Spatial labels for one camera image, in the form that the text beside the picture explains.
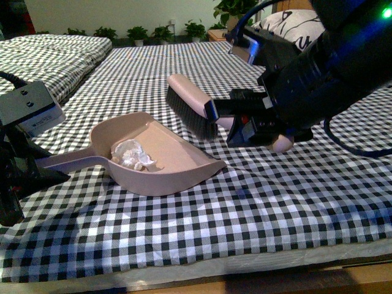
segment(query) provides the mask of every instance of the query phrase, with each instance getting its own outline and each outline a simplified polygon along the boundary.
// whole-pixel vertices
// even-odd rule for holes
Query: white tissue
[[[156,161],[144,152],[141,145],[136,140],[126,140],[121,142],[115,150],[111,152],[112,161],[133,170],[142,170],[156,164]]]

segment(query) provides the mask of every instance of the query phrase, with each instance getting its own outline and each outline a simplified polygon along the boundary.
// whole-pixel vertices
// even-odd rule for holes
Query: pillowcase
[[[325,30],[317,14],[313,10],[306,9],[276,12],[256,22],[252,27],[273,32],[295,43],[301,51],[304,51]]]

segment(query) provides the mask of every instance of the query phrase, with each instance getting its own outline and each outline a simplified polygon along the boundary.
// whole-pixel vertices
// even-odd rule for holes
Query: wall
[[[36,31],[63,34],[67,28],[84,29],[92,35],[100,26],[116,30],[125,38],[127,30],[143,26],[148,34],[157,26],[176,20],[176,34],[183,34],[188,20],[202,20],[208,29],[217,23],[213,0],[25,0]]]

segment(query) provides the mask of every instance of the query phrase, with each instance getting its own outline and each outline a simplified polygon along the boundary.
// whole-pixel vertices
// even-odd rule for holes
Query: brush bristles
[[[211,124],[206,118],[200,116],[170,86],[167,89],[166,103],[199,140],[213,141],[217,138],[217,124]]]

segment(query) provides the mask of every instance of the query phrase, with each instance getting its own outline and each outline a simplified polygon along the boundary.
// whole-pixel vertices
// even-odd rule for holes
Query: brush handle
[[[204,112],[204,105],[211,100],[209,95],[200,90],[187,77],[179,73],[169,76],[167,82],[191,109],[198,115],[207,118]],[[216,124],[230,130],[233,125],[233,118],[219,118]]]

